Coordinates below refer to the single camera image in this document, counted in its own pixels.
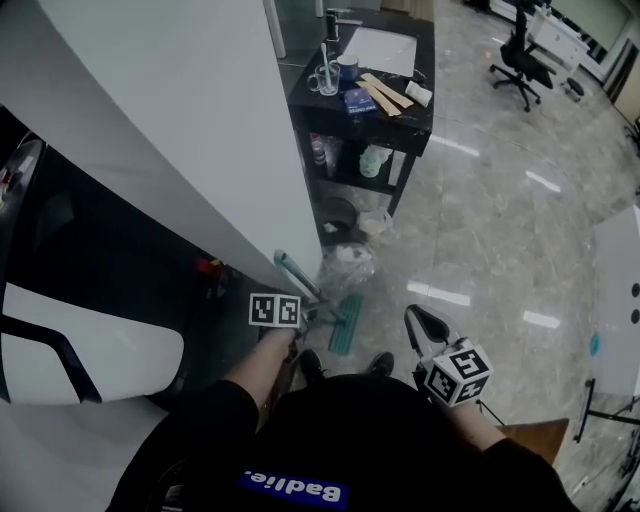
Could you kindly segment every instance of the mug handle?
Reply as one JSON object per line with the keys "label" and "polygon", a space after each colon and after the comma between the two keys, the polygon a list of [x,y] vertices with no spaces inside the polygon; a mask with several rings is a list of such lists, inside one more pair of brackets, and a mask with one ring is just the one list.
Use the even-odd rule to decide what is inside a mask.
{"label": "mug handle", "polygon": [[[316,83],[317,83],[315,88],[311,87],[311,80],[313,78],[316,79]],[[309,86],[309,90],[311,90],[312,92],[318,92],[320,90],[320,81],[318,80],[318,77],[316,75],[309,75],[309,78],[307,78],[307,85]]]}

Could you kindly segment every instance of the blue mug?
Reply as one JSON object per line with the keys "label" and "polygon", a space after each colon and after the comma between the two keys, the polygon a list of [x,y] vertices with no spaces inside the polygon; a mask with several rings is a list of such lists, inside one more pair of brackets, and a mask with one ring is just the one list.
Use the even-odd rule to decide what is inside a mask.
{"label": "blue mug", "polygon": [[360,76],[358,62],[358,57],[355,55],[340,55],[331,61],[332,64],[336,63],[340,66],[340,78],[349,82],[354,82]]}

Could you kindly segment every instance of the mop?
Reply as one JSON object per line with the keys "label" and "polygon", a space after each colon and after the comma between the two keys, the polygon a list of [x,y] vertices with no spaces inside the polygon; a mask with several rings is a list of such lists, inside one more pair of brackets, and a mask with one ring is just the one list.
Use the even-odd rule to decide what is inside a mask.
{"label": "mop", "polygon": [[311,317],[317,315],[322,309],[326,309],[332,315],[333,320],[331,323],[334,324],[334,327],[331,333],[331,341],[329,342],[329,352],[342,356],[347,355],[351,349],[358,317],[362,309],[362,295],[352,293],[335,308],[322,290],[309,279],[287,253],[282,250],[277,250],[273,256],[273,260],[276,267],[278,267],[285,276],[287,276],[287,274],[293,276],[309,291],[309,294],[316,299],[316,302],[306,305],[304,311],[306,316]]}

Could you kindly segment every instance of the black table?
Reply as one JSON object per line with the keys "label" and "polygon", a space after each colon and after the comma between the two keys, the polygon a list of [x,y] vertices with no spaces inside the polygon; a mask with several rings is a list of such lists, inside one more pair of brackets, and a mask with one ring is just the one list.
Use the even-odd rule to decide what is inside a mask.
{"label": "black table", "polygon": [[[421,87],[434,91],[435,86],[435,43],[434,25],[430,21],[416,20],[406,14],[366,9],[353,9],[349,19],[361,20],[362,26],[415,37],[417,40],[416,60],[411,80]],[[340,41],[328,42],[329,60],[344,53],[357,26],[340,25]],[[340,92],[335,96],[322,96],[311,92],[307,86],[307,77],[313,74],[321,64],[322,52],[318,51],[307,64],[302,76],[287,97],[293,127],[298,134],[302,156],[307,169],[310,188],[314,179],[323,179],[345,185],[351,185],[391,196],[389,213],[394,214],[413,164],[422,156],[433,130],[433,104],[429,106],[414,103],[402,114],[389,117],[380,107],[375,112],[349,116],[343,100],[346,90],[357,88],[354,82],[340,81]],[[382,80],[387,86],[404,94],[409,78],[361,68]],[[335,173],[329,176],[326,167],[314,163],[311,150],[310,133],[338,137],[346,143],[338,158]],[[383,146],[406,154],[395,185],[389,183],[393,156],[382,166],[375,178],[365,178],[359,172],[359,156],[369,144]]]}

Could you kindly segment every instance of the chair base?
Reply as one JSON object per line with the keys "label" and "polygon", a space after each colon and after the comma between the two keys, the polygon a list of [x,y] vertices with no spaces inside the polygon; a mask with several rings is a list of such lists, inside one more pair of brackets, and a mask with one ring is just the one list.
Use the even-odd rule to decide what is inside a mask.
{"label": "chair base", "polygon": [[527,96],[527,92],[535,96],[537,105],[540,105],[540,103],[542,103],[542,100],[540,99],[540,95],[536,91],[534,91],[529,84],[527,84],[524,81],[524,73],[518,73],[517,75],[514,75],[513,73],[509,73],[506,69],[502,69],[500,66],[496,66],[494,64],[491,65],[491,67],[489,68],[489,71],[491,71],[492,73],[494,71],[500,71],[500,73],[508,77],[506,80],[499,80],[496,83],[494,83],[493,84],[494,89],[497,89],[502,85],[508,85],[508,84],[515,85],[518,88],[518,90],[520,91],[520,94],[522,95],[522,98],[524,99],[525,112],[531,112],[531,104],[529,103],[529,96]]}

